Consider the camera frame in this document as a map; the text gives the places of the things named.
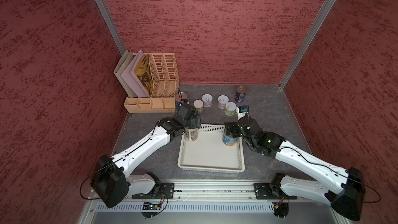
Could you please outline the yellow can with white lid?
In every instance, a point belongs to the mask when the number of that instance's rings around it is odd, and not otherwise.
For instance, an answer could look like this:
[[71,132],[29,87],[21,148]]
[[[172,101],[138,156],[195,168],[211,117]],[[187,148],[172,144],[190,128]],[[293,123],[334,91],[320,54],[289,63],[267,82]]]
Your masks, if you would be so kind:
[[187,129],[185,132],[185,138],[187,141],[196,141],[198,139],[198,128]]

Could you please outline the light blue corn can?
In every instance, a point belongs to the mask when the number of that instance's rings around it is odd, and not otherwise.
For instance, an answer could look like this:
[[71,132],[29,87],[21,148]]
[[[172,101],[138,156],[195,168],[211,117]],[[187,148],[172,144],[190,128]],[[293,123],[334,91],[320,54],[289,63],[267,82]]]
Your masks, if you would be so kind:
[[226,146],[233,146],[237,142],[239,134],[233,130],[233,137],[229,138],[223,134],[222,141]]

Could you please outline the dark navy red can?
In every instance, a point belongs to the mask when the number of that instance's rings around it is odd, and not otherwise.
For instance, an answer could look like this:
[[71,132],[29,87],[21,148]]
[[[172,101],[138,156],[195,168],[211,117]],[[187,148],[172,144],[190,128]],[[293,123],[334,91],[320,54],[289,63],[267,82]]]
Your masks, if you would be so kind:
[[235,102],[242,103],[245,99],[245,95],[247,93],[247,89],[245,86],[238,86],[235,92]]

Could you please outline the dark blue silver-top can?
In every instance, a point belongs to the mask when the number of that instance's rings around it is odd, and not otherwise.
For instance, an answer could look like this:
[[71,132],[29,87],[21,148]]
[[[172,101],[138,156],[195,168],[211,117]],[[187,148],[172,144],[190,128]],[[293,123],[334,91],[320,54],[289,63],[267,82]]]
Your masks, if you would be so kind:
[[178,92],[175,95],[175,105],[176,105],[176,111],[178,111],[181,107],[182,104],[188,103],[188,96],[184,92]]

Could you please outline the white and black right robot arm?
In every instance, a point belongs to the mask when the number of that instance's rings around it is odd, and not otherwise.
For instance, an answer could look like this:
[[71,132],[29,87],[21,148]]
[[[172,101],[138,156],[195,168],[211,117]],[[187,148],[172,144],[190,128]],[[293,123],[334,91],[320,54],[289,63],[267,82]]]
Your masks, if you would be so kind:
[[301,180],[282,173],[275,175],[270,187],[276,198],[304,197],[325,203],[352,221],[361,219],[365,185],[360,170],[327,163],[284,137],[263,131],[249,116],[241,117],[237,122],[225,122],[224,131],[233,138],[242,138],[252,151],[289,164],[313,178]]

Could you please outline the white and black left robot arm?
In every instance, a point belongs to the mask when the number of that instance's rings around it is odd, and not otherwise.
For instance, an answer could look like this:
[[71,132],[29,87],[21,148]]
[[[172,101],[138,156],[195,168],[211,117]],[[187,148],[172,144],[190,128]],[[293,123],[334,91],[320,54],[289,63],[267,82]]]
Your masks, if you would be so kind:
[[159,120],[154,129],[125,151],[113,157],[101,156],[91,176],[90,186],[108,208],[118,205],[129,193],[127,178],[149,156],[170,141],[183,136],[189,128],[201,126],[201,117],[182,119],[175,115]]

